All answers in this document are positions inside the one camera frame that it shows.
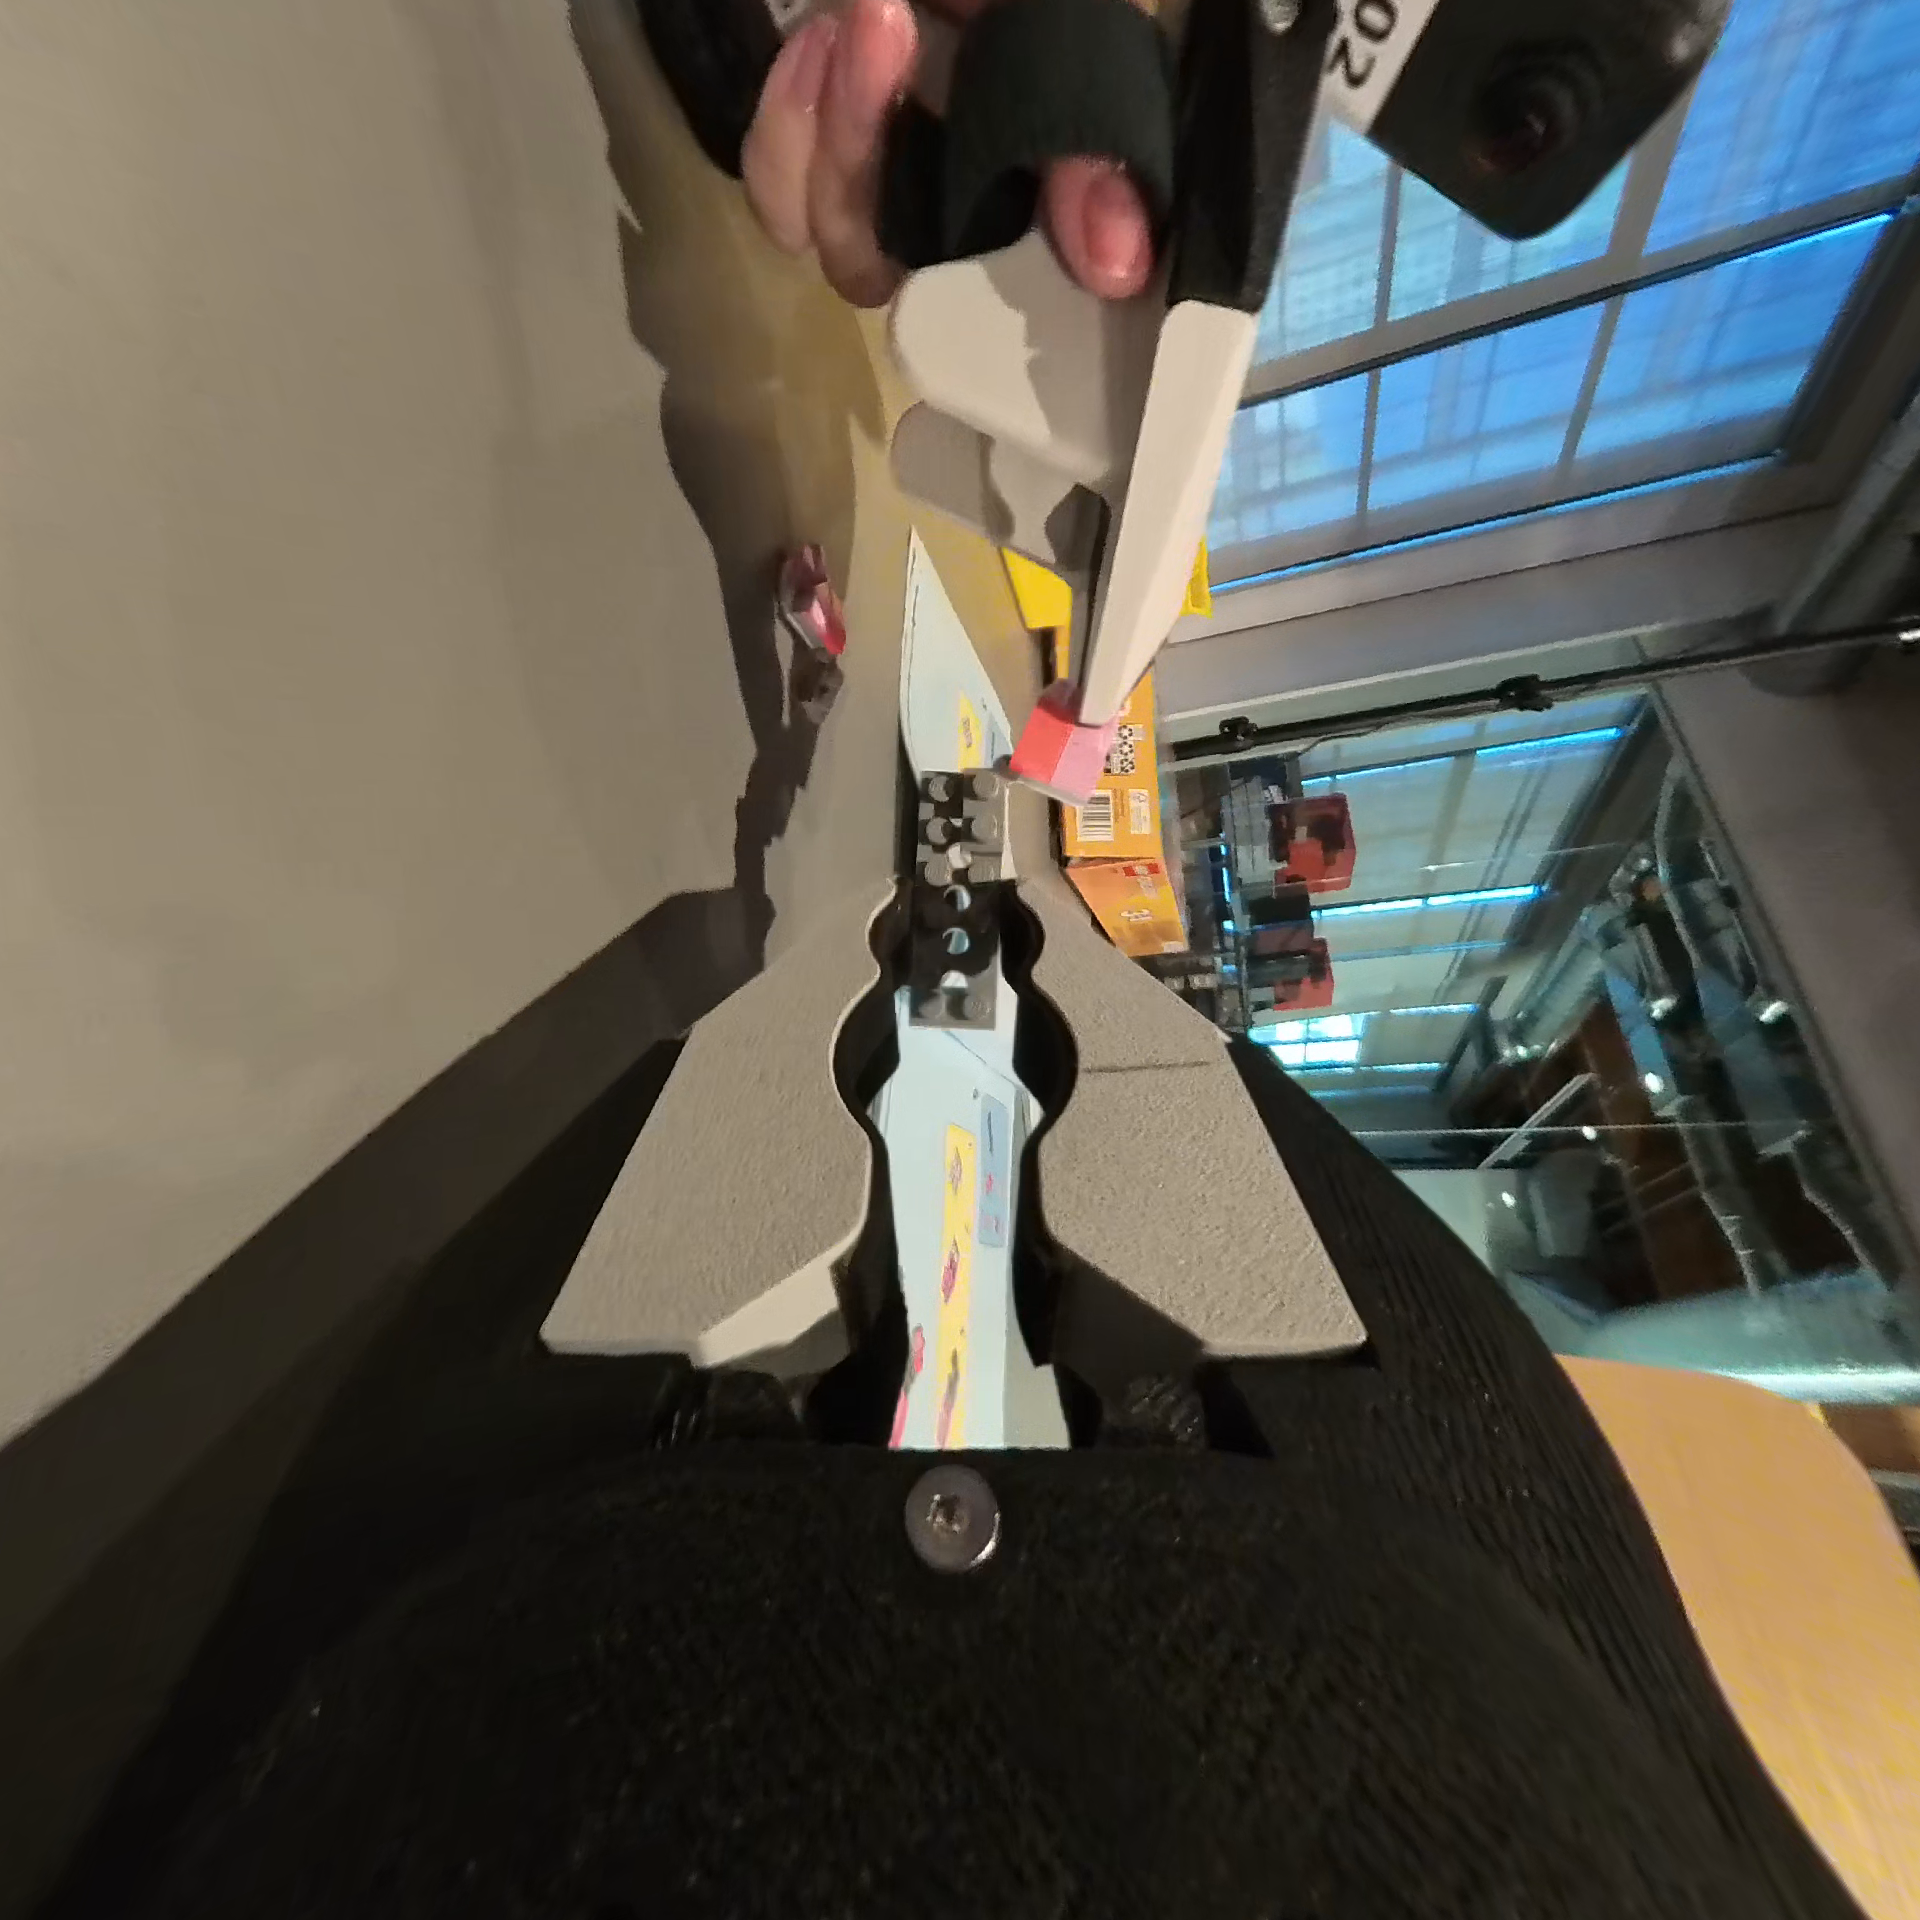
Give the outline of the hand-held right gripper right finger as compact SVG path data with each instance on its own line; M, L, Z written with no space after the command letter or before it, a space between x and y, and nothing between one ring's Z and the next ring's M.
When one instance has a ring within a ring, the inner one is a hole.
M1023 1439L1205 1362L1332 1359L1368 1332L1221 1029L1062 879L1023 887Z

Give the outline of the large glass window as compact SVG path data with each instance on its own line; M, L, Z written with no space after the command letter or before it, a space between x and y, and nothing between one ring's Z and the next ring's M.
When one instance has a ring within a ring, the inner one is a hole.
M1322 117L1215 579L1781 464L1913 203L1914 57L1914 1L1732 5L1664 128L1524 242Z

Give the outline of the long grey holed plate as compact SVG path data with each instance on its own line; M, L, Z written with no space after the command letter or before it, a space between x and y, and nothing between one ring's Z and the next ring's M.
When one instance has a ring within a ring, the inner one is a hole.
M988 1033L1001 985L1004 884L988 858L927 851L907 897L903 1008L912 1028Z

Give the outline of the yellow plastic bin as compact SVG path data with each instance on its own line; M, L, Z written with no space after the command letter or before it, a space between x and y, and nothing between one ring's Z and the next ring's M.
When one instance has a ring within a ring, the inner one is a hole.
M1011 546L1001 546L998 558L1023 625L1039 635L1046 678L1066 678L1070 666L1074 591L1057 570L1031 561ZM1180 616L1212 616L1209 549L1205 542L1192 555Z

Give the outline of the small orange box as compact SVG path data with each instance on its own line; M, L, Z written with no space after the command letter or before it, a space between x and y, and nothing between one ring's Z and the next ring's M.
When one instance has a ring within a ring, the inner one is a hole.
M1163 855L1074 858L1064 864L1095 925L1132 961L1187 950L1185 904Z

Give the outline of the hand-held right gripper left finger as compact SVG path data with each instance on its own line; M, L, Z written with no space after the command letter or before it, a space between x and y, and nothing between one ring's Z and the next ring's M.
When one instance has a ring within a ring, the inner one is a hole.
M785 1382L850 1350L872 1148L834 1045L880 976L864 879L692 1022L557 1300L561 1358L685 1358Z

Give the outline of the open light blue instruction booklet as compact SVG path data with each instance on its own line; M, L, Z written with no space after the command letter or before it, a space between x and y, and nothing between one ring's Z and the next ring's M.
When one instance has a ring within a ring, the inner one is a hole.
M1014 861L1001 904L997 1022L912 1028L903 1008L912 812L924 774L1001 764L1004 707L922 538L907 538L899 637L903 931L888 956L895 1065L869 1117L883 1151L906 1353L891 1447L1062 1449L1069 1419L1052 1368L1021 1327L1023 1151L1041 1109L1016 1064L1021 998L1004 968Z

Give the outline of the grey desk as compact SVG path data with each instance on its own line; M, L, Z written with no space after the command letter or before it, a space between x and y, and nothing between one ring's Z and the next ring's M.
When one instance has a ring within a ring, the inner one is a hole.
M734 875L751 579L915 526L875 317L631 5L5 5L5 1442Z

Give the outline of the person's left hand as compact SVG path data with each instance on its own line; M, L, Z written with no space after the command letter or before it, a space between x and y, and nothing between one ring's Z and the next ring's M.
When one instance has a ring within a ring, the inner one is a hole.
M876 231L886 130L922 55L919 18L903 1L848 1L814 13L764 75L740 142L740 182L754 222L785 256L812 256L856 307L886 306L901 267ZM1154 220L1113 160L1057 160L1039 214L1064 269L1100 299L1135 299L1154 277Z

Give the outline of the pink red brick wing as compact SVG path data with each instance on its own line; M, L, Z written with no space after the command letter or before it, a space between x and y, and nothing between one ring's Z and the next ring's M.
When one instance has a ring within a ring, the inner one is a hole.
M796 646L839 661L845 647L844 606L818 542L796 545L778 558L777 615Z
M1081 689L1074 680L1057 678L1041 689L1008 754L1011 781L1069 806L1095 796L1115 744L1118 720L1087 722L1077 707Z

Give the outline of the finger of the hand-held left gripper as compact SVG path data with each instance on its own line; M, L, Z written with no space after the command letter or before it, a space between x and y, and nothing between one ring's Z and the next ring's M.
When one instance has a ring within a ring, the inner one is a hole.
M1184 615L1258 325L1255 307L1198 299L1163 313L1077 670L1081 725L1118 715Z
M901 491L1057 574L1089 574L1126 488L1158 287L1108 300L1050 244L906 275L886 344L907 386Z

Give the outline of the black boom pole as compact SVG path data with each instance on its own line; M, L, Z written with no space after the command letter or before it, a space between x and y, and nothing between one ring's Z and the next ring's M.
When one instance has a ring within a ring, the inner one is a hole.
M1470 692L1408 698L1302 722L1258 727L1251 717L1235 715L1224 720L1207 736L1174 741L1166 754L1170 754L1174 764L1227 764L1242 754L1308 752L1344 738L1390 731L1395 727L1427 727L1487 715L1542 715L1602 692L1667 684L1671 678L1700 678L1732 666L1796 665L1800 659L1823 659L1826 655L1849 658L1859 649L1882 647L1909 653L1914 646L1916 615L1903 612L1849 629L1750 637L1718 647L1694 647L1692 653L1673 658L1595 666L1561 676L1512 673Z

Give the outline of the orange toy set box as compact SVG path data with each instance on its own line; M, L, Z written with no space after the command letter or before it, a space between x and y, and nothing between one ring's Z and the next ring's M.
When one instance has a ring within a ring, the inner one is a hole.
M1142 673L1115 711L1107 754L1087 802L1059 802L1064 862L1151 861L1163 855L1154 676Z

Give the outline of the light wooden panel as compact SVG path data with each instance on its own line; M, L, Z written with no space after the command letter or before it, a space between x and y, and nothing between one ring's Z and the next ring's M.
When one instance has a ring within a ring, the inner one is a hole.
M1859 1907L1916 1914L1916 1584L1821 1416L1741 1378L1561 1358L1766 1773Z

